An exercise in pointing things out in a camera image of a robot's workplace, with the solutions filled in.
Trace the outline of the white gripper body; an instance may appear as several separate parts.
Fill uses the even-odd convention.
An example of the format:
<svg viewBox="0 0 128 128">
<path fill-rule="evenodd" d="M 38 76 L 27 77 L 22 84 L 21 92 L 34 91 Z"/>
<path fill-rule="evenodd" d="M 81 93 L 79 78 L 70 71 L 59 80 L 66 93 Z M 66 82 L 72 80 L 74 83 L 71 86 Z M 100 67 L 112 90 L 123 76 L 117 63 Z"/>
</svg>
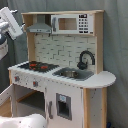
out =
<svg viewBox="0 0 128 128">
<path fill-rule="evenodd" d="M 0 10 L 0 34 L 8 33 L 13 40 L 23 34 L 22 26 L 17 23 L 14 13 L 17 10 L 10 10 L 8 7 Z"/>
</svg>

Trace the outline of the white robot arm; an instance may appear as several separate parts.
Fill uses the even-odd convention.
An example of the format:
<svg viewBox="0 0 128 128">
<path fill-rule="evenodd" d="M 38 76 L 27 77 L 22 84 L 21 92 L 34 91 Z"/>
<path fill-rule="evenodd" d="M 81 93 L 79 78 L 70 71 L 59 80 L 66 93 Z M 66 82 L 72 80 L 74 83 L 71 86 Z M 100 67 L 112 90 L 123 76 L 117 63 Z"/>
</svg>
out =
<svg viewBox="0 0 128 128">
<path fill-rule="evenodd" d="M 0 10 L 0 61 L 8 53 L 5 33 L 8 33 L 13 40 L 23 33 L 13 13 L 16 13 L 16 10 L 9 10 L 8 7 Z M 46 120 L 40 114 L 14 118 L 0 116 L 0 128 L 46 128 Z"/>
</svg>

